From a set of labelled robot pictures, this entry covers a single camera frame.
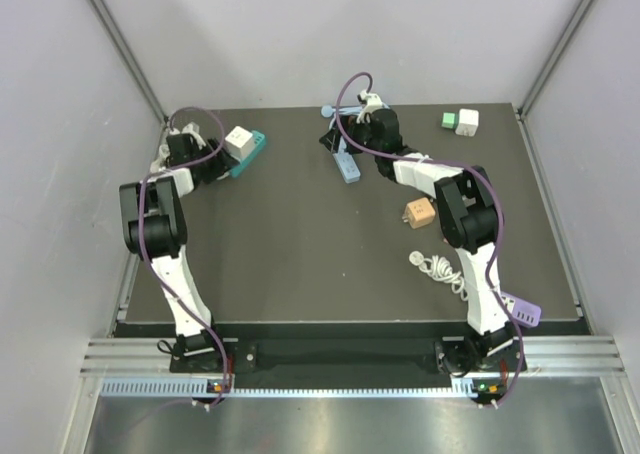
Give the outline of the light blue power strip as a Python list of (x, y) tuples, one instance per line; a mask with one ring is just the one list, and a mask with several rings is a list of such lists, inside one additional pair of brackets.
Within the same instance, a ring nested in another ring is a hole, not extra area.
[(346, 184), (355, 183), (360, 180), (361, 172), (351, 154), (346, 152), (335, 153), (333, 158)]

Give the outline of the white cube adapter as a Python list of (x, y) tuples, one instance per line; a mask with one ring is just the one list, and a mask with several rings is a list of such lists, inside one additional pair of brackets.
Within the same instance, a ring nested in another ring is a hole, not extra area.
[(235, 126), (225, 137), (225, 149), (232, 157), (243, 161), (255, 149), (253, 133), (241, 126)]
[(479, 112), (474, 109), (460, 109), (456, 116), (454, 132), (456, 135), (473, 137), (479, 127)]

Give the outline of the teal power strip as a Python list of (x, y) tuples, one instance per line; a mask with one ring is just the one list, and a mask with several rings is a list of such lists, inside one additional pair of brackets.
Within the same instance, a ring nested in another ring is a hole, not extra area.
[(251, 165), (267, 144), (266, 136), (263, 133), (253, 130), (252, 134), (254, 149), (245, 159), (231, 169), (230, 175), (232, 178), (238, 178)]

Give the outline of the orange cube adapter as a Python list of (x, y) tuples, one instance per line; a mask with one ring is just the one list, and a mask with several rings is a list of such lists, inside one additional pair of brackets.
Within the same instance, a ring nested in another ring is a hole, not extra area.
[(431, 224), (435, 217), (436, 211), (431, 200), (427, 197), (422, 197), (405, 205), (402, 221), (412, 229), (418, 229)]

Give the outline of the small green cube adapter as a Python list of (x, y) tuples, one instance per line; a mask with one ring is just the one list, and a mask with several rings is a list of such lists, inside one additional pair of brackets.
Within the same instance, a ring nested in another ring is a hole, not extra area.
[(444, 112), (442, 115), (441, 126), (445, 129), (455, 130), (458, 126), (459, 117), (454, 112)]

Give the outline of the purple power strip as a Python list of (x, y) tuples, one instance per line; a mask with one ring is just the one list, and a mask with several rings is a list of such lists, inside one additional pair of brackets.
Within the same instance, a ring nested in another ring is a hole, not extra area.
[(542, 315), (542, 309), (539, 305), (506, 292), (501, 293), (501, 298), (518, 324), (527, 328), (535, 328), (539, 325)]

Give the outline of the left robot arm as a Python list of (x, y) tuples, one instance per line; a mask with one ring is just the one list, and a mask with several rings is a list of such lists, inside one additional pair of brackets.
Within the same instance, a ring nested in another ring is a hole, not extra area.
[(173, 372), (225, 371), (227, 348), (211, 335), (214, 320), (188, 265), (181, 198), (224, 177), (236, 165), (216, 140), (203, 138), (199, 127), (189, 123), (169, 130), (146, 184), (119, 187), (125, 245), (148, 263), (174, 317), (176, 341), (158, 343), (158, 349), (171, 356)]

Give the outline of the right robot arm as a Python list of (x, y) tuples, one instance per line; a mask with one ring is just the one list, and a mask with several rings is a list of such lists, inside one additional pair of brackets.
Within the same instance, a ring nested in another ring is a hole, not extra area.
[(436, 205), (444, 239), (455, 250), (472, 333), (462, 351), (446, 351), (444, 371), (463, 376), (498, 363), (521, 336), (502, 299), (497, 258), (504, 215), (485, 170), (459, 162), (436, 161), (410, 148), (400, 134), (399, 118), (386, 105), (340, 109), (325, 106), (329, 129), (319, 142), (333, 154), (373, 156), (378, 172), (416, 189)]

